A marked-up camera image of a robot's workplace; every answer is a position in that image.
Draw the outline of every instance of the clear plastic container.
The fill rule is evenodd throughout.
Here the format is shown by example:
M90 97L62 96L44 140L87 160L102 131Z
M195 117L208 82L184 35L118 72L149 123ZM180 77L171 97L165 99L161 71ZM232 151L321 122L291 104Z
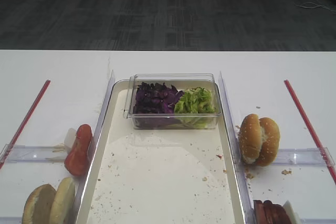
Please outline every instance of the clear plastic container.
M205 88L212 94L214 113L208 114L136 114L133 113L138 85L174 85L177 90ZM130 78L124 116L131 118L135 129L214 129L222 112L218 87L212 74L136 74Z

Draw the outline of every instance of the crumb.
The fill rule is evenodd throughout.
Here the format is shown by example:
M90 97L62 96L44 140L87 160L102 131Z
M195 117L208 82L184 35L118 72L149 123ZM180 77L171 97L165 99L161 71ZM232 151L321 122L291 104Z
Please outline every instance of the crumb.
M254 178L254 176L253 176L253 174L251 174L251 173L248 173L248 174L246 174L246 178L253 179L253 178Z
M284 174L284 175L291 174L291 173L292 173L291 170L286 170L286 169L281 172L281 174Z

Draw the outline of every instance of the red stick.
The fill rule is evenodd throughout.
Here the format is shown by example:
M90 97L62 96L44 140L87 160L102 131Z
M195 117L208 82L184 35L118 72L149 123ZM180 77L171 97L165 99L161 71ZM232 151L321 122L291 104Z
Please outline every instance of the red stick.
M46 80L46 82L44 83L42 89L40 90L39 94L37 95L34 103L31 105L28 113L26 114L25 118L23 119L22 123L20 124L19 128L17 129L17 131L15 132L11 142L9 143L9 146L5 152L5 156L3 159L3 163L0 163L0 169L3 167L5 160L7 159L9 153L11 152L13 145L16 143L17 139L19 138L23 128L25 127L25 125L27 124L29 118L31 117L32 113L34 112L37 104L40 102L42 96L44 95L44 93L46 92L48 86L50 84L50 80Z
M308 117L307 117L307 115L306 115L306 113L305 113L305 111L304 111L304 109L303 109L303 107L302 107L302 105L301 105L298 97L296 96L296 94L294 92L294 89L292 88L292 86L290 85L290 83L289 83L288 80L285 80L284 83L285 83L285 85L286 85L286 87L287 87L290 95L292 96L292 99L293 99L296 107L298 108L298 110L299 110L299 112L300 112L300 114L302 116L302 119L304 120L304 122L305 122L305 124L307 126L307 129L310 132L310 135L314 139L314 142L315 142L317 148L320 149L321 155L322 155L323 159L325 160L325 163L328 165L328 163L330 163L329 162L329 158L326 155L324 147L323 147L323 145L322 145L319 137L317 136L317 134L316 134L313 126L311 125L311 123L310 123L310 121L309 121L309 119L308 119ZM335 171L335 168L333 166L327 166L327 167L328 167L328 170L330 172L331 177L333 178L333 180L334 180L334 182L336 184L336 171Z

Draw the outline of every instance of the bun half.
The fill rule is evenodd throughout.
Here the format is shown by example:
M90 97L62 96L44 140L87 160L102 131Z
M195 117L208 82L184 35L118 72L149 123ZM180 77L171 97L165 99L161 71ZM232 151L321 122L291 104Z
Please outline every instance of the bun half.
M28 197L22 215L22 224L46 224L56 190L50 185L37 187Z
M243 160L247 164L253 164L261 150L261 128L258 115L250 114L244 118L238 141Z
M259 158L256 160L256 164L267 166L277 157L280 131L277 123L271 118L260 118L259 122L263 131L264 142L261 147Z
M64 178L58 186L55 200L50 211L49 224L63 224L69 216L75 201L75 182L73 178Z

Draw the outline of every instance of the red sausage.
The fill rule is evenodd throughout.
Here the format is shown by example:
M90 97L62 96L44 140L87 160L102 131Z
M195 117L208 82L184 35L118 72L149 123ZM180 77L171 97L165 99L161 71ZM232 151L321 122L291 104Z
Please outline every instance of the red sausage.
M82 176L89 169L88 149L92 140L91 127L88 124L79 126L76 140L70 153L64 160L65 168L74 176Z

